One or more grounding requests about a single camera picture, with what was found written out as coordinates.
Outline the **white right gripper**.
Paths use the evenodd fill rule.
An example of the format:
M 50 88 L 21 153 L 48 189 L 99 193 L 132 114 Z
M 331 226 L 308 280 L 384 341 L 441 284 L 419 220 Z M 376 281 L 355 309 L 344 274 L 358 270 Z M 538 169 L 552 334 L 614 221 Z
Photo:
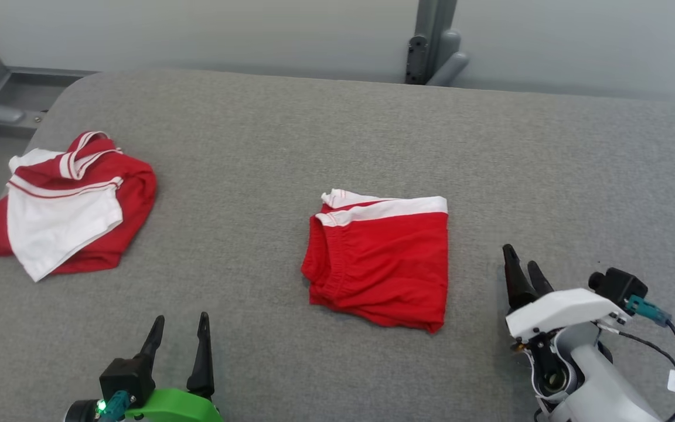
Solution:
M 618 328 L 629 314 L 605 297 L 584 288 L 555 291 L 535 261 L 527 263 L 530 281 L 511 244 L 504 244 L 504 278 L 510 311 L 509 334 L 518 342 L 530 342 L 541 334 L 586 322 Z

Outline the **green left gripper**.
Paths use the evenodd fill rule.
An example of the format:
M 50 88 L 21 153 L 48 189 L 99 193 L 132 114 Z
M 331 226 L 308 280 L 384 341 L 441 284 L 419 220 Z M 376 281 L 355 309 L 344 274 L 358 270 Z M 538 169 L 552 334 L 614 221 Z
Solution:
M 147 334 L 137 356 L 150 362 L 162 342 L 165 317 L 158 315 Z M 196 330 L 198 346 L 195 365 L 187 379 L 187 391 L 179 389 L 157 389 L 153 391 L 144 406 L 130 408 L 124 413 L 129 421 L 222 421 L 222 416 L 212 403 L 214 395 L 214 367 L 210 321 L 207 312 L 199 316 Z

